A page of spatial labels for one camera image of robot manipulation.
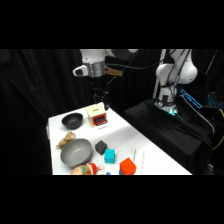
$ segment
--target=blue cube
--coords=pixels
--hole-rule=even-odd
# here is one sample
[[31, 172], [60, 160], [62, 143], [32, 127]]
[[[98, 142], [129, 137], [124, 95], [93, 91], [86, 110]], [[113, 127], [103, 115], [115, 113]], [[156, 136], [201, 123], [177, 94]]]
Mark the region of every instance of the blue cube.
[[105, 163], [115, 164], [115, 150], [107, 149], [104, 159]]

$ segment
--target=orange cube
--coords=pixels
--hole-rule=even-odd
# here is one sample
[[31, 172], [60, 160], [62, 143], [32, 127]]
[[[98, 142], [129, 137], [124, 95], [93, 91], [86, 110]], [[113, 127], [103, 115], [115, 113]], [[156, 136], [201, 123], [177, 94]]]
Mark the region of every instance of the orange cube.
[[137, 167], [135, 164], [130, 160], [130, 158], [127, 158], [120, 164], [120, 171], [123, 175], [134, 175], [137, 170]]

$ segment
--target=black platform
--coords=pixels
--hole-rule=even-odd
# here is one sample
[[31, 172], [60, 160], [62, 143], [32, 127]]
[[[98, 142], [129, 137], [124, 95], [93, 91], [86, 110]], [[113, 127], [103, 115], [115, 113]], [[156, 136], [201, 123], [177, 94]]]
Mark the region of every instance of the black platform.
[[125, 119], [194, 175], [206, 174], [212, 155], [212, 131], [191, 110], [172, 116], [147, 100], [125, 111]]

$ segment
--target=black block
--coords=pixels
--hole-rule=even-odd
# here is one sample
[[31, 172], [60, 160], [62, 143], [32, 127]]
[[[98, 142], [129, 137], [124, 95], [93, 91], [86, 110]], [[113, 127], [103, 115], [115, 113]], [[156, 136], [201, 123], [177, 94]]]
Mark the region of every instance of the black block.
[[102, 156], [107, 149], [107, 144], [105, 144], [103, 141], [100, 141], [98, 144], [96, 144], [95, 148], [96, 151]]

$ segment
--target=small box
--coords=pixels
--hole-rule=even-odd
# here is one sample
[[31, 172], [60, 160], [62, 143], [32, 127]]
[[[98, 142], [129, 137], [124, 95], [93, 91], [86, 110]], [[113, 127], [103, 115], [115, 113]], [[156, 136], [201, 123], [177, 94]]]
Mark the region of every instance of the small box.
[[102, 105], [95, 105], [89, 108], [86, 108], [89, 122], [92, 127], [96, 127], [107, 123], [107, 112], [105, 111]]
[[127, 158], [120, 164], [120, 171], [123, 175], [134, 175], [136, 170], [137, 167], [130, 158]]
[[105, 144], [103, 141], [100, 141], [98, 144], [96, 144], [95, 148], [96, 151], [102, 156], [107, 149], [107, 144]]
[[115, 164], [115, 150], [107, 149], [104, 159], [105, 163]]

